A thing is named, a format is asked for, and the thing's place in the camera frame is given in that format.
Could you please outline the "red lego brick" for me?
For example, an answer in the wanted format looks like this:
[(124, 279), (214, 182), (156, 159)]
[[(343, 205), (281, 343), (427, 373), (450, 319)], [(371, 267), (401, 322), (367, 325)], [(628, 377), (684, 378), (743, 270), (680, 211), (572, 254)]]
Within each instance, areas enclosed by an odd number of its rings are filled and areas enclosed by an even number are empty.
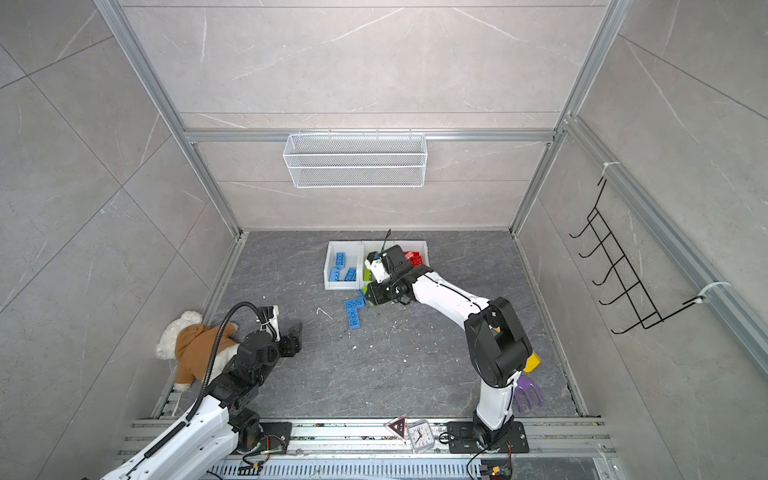
[(406, 252), (405, 258), (411, 263), (413, 267), (418, 267), (423, 264), (423, 259), (419, 252)]

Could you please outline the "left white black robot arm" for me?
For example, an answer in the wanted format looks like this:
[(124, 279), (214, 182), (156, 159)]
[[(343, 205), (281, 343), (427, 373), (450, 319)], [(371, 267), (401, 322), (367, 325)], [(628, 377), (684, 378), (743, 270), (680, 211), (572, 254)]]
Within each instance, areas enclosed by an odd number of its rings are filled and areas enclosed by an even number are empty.
[[(231, 319), (247, 309), (259, 320), (257, 329), (237, 343), (234, 355), (215, 365), (225, 342), (235, 333)], [(248, 455), (267, 439), (260, 416), (248, 405), (282, 358), (297, 355), (303, 346), (303, 324), (279, 330), (277, 306), (235, 304), (210, 337), (205, 369), (188, 379), (201, 380), (192, 406), (146, 447), (106, 473), (105, 479), (198, 479), (233, 452)]]

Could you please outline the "blue lego brick long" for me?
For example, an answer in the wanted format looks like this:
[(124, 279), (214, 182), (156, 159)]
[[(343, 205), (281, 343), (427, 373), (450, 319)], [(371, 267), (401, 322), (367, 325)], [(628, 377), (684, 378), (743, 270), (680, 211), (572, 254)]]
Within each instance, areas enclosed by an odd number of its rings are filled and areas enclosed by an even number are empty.
[(362, 309), (366, 307), (366, 300), (364, 297), (357, 297), (344, 302), (344, 306), (347, 310)]

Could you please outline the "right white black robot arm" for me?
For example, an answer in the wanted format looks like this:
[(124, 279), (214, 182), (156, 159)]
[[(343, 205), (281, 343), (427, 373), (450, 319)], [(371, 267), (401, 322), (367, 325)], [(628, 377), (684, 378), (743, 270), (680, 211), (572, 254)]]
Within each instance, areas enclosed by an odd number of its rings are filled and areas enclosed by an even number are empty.
[(417, 302), (462, 328), (470, 363), (482, 381), (471, 434), (480, 448), (498, 445), (511, 432), (518, 380), (534, 353), (511, 302), (474, 295), (426, 264), (413, 265), (398, 245), (368, 254), (365, 267), (372, 275), (365, 289), (369, 303)]

